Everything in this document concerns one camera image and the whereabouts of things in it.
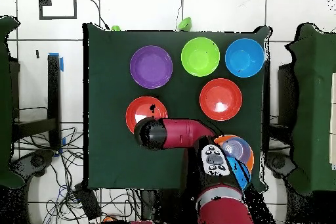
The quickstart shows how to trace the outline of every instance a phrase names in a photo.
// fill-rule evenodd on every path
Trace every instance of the purple bowl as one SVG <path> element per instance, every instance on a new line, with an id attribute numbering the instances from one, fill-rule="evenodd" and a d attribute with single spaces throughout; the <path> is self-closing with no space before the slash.
<path id="1" fill-rule="evenodd" d="M 173 73 L 173 62 L 161 47 L 140 48 L 132 57 L 130 70 L 133 79 L 143 88 L 155 89 L 165 85 Z"/>

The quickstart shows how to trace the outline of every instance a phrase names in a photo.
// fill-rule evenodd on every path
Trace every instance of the white tiled floor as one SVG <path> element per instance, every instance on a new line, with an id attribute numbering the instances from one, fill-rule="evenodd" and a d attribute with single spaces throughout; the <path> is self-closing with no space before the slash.
<path id="1" fill-rule="evenodd" d="M 270 37 L 271 61 L 271 114 L 278 115 L 278 66 L 291 62 L 291 55 L 284 45 L 293 40 L 297 26 L 303 22 L 313 22 L 323 31 L 336 27 L 335 0 L 94 0 L 100 7 L 102 19 L 111 28 L 118 25 L 122 30 L 174 30 L 182 17 L 192 17 L 192 31 L 227 31 L 251 32 L 258 26 L 273 28 Z M 43 7 L 44 15 L 71 15 L 72 0 L 52 0 L 51 7 Z M 90 0 L 77 0 L 77 19 L 40 20 L 38 0 L 0 0 L 0 15 L 16 16 L 20 26 L 18 40 L 16 31 L 9 35 L 8 47 L 13 57 L 21 63 L 20 107 L 47 105 L 47 55 L 59 53 L 64 58 L 64 71 L 61 72 L 62 128 L 77 127 L 83 131 L 83 49 L 82 23 L 92 22 L 104 27 L 99 21 L 98 9 Z M 21 111 L 21 120 L 45 118 L 45 110 Z M 72 151 L 82 152 L 83 139 L 74 145 Z M 20 143 L 20 155 L 30 152 L 30 145 Z M 17 158 L 19 151 L 14 151 Z M 64 184 L 64 167 L 60 157 L 54 157 L 52 165 L 58 172 L 58 181 Z M 71 165 L 73 183 L 81 181 L 81 166 Z M 284 182 L 273 178 L 265 168 L 264 180 L 268 190 L 263 194 L 270 211 L 277 223 L 283 224 L 287 208 L 287 196 Z M 126 195 L 115 199 L 117 207 L 108 204 L 111 198 L 125 193 L 125 190 L 98 191 L 103 212 L 120 214 L 124 212 Z M 52 167 L 41 178 L 33 178 L 30 185 L 29 208 L 31 222 L 42 224 L 45 218 L 46 202 L 56 200 L 58 185 Z M 131 208 L 126 205 L 126 214 Z M 135 219 L 135 213 L 129 216 Z M 75 221 L 62 221 L 61 224 L 77 224 Z M 87 219 L 80 219 L 80 224 L 88 224 Z"/>

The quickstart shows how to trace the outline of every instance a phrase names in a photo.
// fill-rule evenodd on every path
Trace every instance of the red bowl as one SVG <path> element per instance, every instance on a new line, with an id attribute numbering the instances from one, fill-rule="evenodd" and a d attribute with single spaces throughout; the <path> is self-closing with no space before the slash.
<path id="1" fill-rule="evenodd" d="M 234 117 L 242 106 L 242 100 L 238 86 L 224 78 L 209 81 L 199 95 L 202 111 L 215 121 L 226 121 Z"/>
<path id="2" fill-rule="evenodd" d="M 134 133 L 135 125 L 140 120 L 147 117 L 168 118 L 168 113 L 162 102 L 155 97 L 138 97 L 128 106 L 125 117 L 127 127 Z"/>

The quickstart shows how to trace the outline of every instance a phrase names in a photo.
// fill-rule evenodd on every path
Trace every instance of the black frame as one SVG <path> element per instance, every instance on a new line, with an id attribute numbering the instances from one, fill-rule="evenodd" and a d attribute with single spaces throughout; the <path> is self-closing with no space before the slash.
<path id="1" fill-rule="evenodd" d="M 20 64 L 10 62 L 12 78 L 13 118 L 19 118 L 18 78 Z M 58 56 L 48 56 L 48 113 L 47 119 L 32 122 L 14 122 L 12 142 L 42 132 L 49 132 L 49 143 L 53 150 L 61 147 L 60 127 L 60 61 Z"/>

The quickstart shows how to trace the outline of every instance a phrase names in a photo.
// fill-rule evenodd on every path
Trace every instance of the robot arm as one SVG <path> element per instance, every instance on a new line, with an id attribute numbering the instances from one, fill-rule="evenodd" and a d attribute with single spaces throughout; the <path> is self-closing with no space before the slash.
<path id="1" fill-rule="evenodd" d="M 201 122 L 146 118 L 137 123 L 134 134 L 137 143 L 150 150 L 189 148 L 187 189 L 198 224 L 254 224 L 249 209 L 258 224 L 275 224 L 263 196 L 248 185 L 246 166 L 227 157 L 214 142 L 215 132 Z"/>

